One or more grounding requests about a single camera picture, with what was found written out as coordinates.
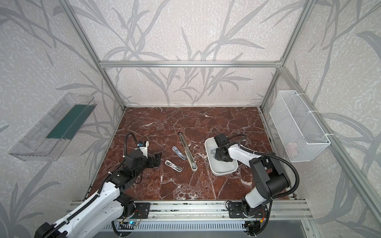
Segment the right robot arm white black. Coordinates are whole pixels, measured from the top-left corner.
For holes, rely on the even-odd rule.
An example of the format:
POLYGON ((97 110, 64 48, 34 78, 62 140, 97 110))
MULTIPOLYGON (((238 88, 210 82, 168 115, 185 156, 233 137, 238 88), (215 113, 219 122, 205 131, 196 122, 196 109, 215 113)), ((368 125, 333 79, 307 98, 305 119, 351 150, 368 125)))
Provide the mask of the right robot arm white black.
POLYGON ((300 182, 296 168, 287 160, 272 152, 259 152, 247 148, 241 141, 232 142, 234 136, 219 134, 213 139, 216 143, 215 159, 220 162, 241 162, 251 169, 255 182, 252 191, 241 201, 242 213, 253 217, 266 204, 276 198, 293 193, 300 182))

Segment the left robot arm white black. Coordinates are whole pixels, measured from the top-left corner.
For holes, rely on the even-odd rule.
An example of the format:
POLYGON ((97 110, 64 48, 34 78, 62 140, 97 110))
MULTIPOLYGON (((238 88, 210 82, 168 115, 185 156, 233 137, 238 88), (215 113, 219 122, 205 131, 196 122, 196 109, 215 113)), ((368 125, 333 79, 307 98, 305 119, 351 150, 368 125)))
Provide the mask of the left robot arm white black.
POLYGON ((125 194, 145 169, 161 163, 161 153, 149 157, 140 149, 123 155, 123 161, 103 180, 99 189, 53 224, 44 223, 36 238, 92 238, 121 216, 134 213, 132 197, 125 194))

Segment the blue staple remover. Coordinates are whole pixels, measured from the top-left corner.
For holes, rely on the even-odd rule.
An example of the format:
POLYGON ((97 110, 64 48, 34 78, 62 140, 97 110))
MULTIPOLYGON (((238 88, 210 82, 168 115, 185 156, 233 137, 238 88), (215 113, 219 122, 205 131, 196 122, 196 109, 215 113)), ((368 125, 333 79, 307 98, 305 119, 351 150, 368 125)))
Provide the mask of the blue staple remover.
POLYGON ((182 159, 187 160, 186 155, 184 155, 176 146, 172 147, 172 150, 182 159))

